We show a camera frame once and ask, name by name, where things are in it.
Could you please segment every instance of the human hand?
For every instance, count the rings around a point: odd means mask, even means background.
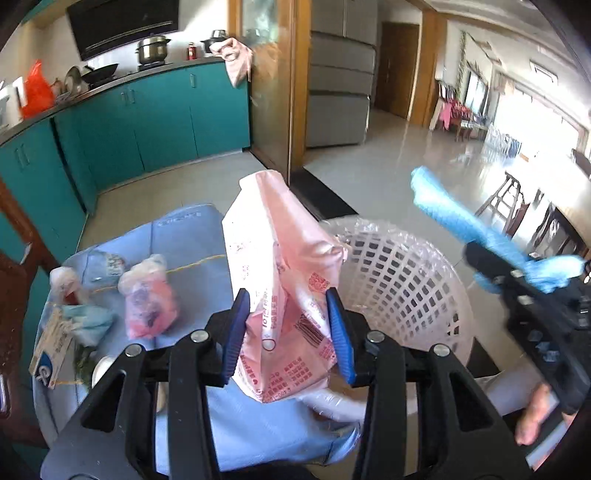
[[[517,445],[531,445],[534,443],[540,432],[540,426],[548,417],[549,413],[550,386],[541,383],[532,393],[530,404],[527,406],[525,413],[517,423],[517,428],[515,429],[515,441],[517,442]],[[562,414],[567,427],[570,427],[570,424],[572,424],[576,415],[576,413],[574,415]],[[532,465],[532,468],[536,470],[542,463],[544,463],[551,452],[552,450],[536,464]]]

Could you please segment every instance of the barcode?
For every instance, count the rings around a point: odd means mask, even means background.
[[[295,324],[295,328],[304,336],[306,341],[313,346],[314,348],[318,348],[319,345],[324,340],[324,335],[320,333],[318,328],[310,323],[310,321],[305,317],[301,316],[300,320]]]

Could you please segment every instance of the stainless steel pot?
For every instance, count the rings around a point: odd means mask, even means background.
[[[155,35],[140,40],[138,49],[135,51],[138,54],[138,62],[141,65],[154,63],[155,61],[164,61],[168,55],[169,38],[164,35]]]

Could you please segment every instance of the frying pan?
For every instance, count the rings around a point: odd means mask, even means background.
[[[82,76],[82,80],[88,83],[88,85],[100,82],[101,80],[111,77],[115,73],[115,70],[117,70],[118,66],[118,63],[114,63],[113,65],[107,65],[106,67],[101,67],[100,69],[95,70],[94,68],[85,65],[85,69],[89,69],[90,71]]]

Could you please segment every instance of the red item in bag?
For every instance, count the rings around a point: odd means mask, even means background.
[[[22,117],[31,118],[53,107],[56,97],[41,73],[41,60],[37,60],[24,82],[27,104],[22,107]]]

